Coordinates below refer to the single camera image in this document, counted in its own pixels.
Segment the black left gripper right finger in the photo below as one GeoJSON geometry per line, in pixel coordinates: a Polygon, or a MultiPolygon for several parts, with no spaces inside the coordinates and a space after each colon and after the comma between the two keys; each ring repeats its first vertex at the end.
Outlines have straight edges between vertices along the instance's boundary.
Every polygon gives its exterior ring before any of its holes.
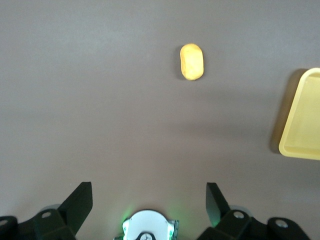
{"type": "Polygon", "coordinates": [[[243,210],[231,209],[218,185],[206,184],[206,211],[211,223],[199,240],[309,240],[294,221],[272,217],[263,224],[243,210]]]}

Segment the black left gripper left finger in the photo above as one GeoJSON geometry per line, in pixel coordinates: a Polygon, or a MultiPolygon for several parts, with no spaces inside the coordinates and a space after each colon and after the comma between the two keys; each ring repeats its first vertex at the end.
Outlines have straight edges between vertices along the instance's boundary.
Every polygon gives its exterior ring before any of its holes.
{"type": "Polygon", "coordinates": [[[24,222],[0,217],[2,240],[75,240],[93,208],[91,182],[82,182],[58,207],[47,207],[24,222]]]}

